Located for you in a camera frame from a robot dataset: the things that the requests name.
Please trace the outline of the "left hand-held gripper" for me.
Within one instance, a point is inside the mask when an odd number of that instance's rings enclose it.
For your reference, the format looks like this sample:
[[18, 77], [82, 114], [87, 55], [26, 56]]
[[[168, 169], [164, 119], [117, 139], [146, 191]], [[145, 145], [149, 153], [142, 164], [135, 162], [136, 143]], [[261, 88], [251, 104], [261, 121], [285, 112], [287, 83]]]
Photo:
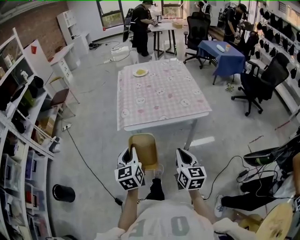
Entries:
[[116, 181], [126, 191], [142, 186], [144, 172], [135, 147], [126, 148], [120, 153], [114, 174]]

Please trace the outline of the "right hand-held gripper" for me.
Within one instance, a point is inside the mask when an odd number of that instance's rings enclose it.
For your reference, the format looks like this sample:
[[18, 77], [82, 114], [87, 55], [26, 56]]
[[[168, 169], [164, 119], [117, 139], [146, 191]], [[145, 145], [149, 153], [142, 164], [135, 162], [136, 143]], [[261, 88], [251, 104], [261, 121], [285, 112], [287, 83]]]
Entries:
[[185, 149], [177, 148], [176, 166], [178, 173], [177, 182], [183, 189], [191, 191], [202, 188], [207, 174], [195, 155]]

